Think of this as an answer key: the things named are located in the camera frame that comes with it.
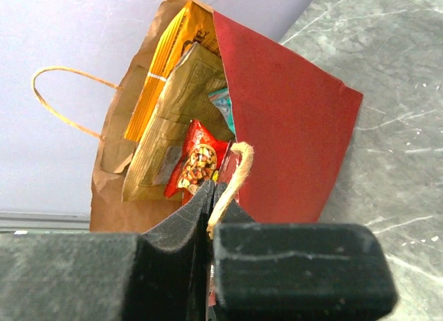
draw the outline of teal package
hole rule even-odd
[[[221,114],[224,117],[224,120],[226,121],[226,124],[235,135],[233,104],[230,101],[228,89],[220,89],[219,91],[215,91],[214,93],[209,94],[208,97],[211,103],[220,110]]]

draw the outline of twisted paper handle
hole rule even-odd
[[[47,101],[45,101],[45,99],[43,98],[43,96],[40,94],[40,92],[37,90],[36,86],[35,86],[35,80],[37,79],[37,77],[39,75],[41,75],[42,73],[48,72],[48,71],[68,71],[68,72],[72,72],[78,75],[83,75],[84,77],[88,77],[89,79],[95,80],[101,84],[106,84],[107,86],[114,88],[114,89],[121,89],[122,87],[117,86],[116,84],[113,84],[112,82],[103,80],[99,77],[95,77],[91,74],[88,74],[86,72],[82,72],[79,70],[75,70],[74,68],[69,68],[69,67],[65,67],[65,66],[49,66],[49,67],[45,67],[45,68],[41,68],[39,69],[33,76],[32,80],[31,80],[31,84],[33,87],[33,92],[35,94],[35,96],[37,96],[37,98],[39,99],[40,103],[47,108],[53,115],[55,115],[56,117],[58,117],[60,120],[62,120],[63,122],[65,122],[66,124],[71,125],[72,127],[75,127],[76,129],[79,129],[80,131],[89,134],[90,136],[95,136],[96,138],[102,139],[102,136],[99,133],[96,133],[90,129],[88,129],[87,127],[84,127],[80,124],[77,124],[76,122],[73,122],[72,120],[70,120],[69,118],[63,116],[62,114],[56,112],[56,110],[54,110],[52,108],[51,105],[49,105],[47,103]]]
[[[252,146],[248,145],[247,143],[233,143],[230,150],[234,154],[241,155],[242,162],[240,162],[240,165],[235,170],[233,177],[228,184],[228,187],[221,195],[220,199],[214,207],[213,213],[209,218],[208,228],[206,229],[206,231],[208,232],[210,239],[214,238],[215,225],[223,219],[230,202],[235,198],[235,195],[238,193],[238,190],[243,185],[252,167],[254,157],[254,149],[252,148]]]

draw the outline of white wall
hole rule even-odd
[[[119,83],[162,0],[0,0],[0,212],[88,215],[97,140],[37,101],[30,78],[64,65]],[[311,0],[202,0],[278,40]],[[101,130],[113,91],[51,72],[37,81],[61,113]]]

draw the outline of gray marble surface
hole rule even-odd
[[[282,43],[365,96],[321,221],[379,238],[386,320],[443,320],[443,0],[315,0]]]

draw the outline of red paper sheet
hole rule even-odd
[[[214,21],[237,140],[255,148],[240,205],[259,222],[316,221],[336,181],[363,95],[217,12]]]

